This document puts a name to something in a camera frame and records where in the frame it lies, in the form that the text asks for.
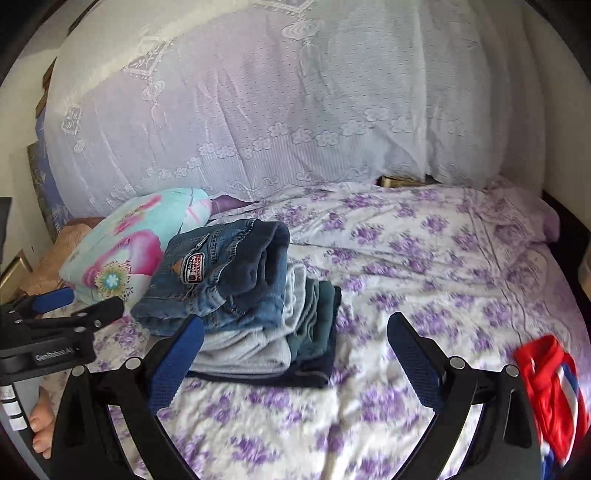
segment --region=gray folded garment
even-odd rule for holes
[[[291,364],[285,337],[293,333],[306,299],[306,267],[288,264],[281,325],[208,333],[191,370],[208,374],[280,374]]]

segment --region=gold picture frame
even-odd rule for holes
[[[0,275],[0,304],[12,301],[19,295],[19,286],[32,271],[25,252],[21,250]]]

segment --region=wall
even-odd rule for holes
[[[591,84],[554,28],[525,6],[544,94],[544,190],[591,230]]]
[[[35,143],[35,106],[43,74],[56,58],[72,22],[92,0],[68,0],[29,41],[0,86],[0,196],[13,197],[3,269],[23,249],[34,266],[51,247],[28,169],[27,145]]]

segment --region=floral pillow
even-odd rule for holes
[[[205,225],[211,208],[200,189],[168,189],[131,199],[82,240],[60,277],[87,304],[117,296],[130,309],[147,290],[170,239]]]

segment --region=silver bolt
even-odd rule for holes
[[[85,369],[82,365],[76,365],[73,369],[72,369],[72,375],[74,375],[75,377],[79,377],[84,373]]]
[[[136,368],[138,368],[140,365],[142,364],[142,361],[137,358],[136,356],[133,356],[132,358],[129,358],[126,362],[125,362],[125,368],[127,370],[135,370]]]
[[[505,367],[505,372],[510,377],[518,377],[519,376],[519,369],[515,365],[507,365]]]
[[[466,362],[458,356],[453,356],[449,359],[449,364],[456,370],[461,370],[466,366]]]

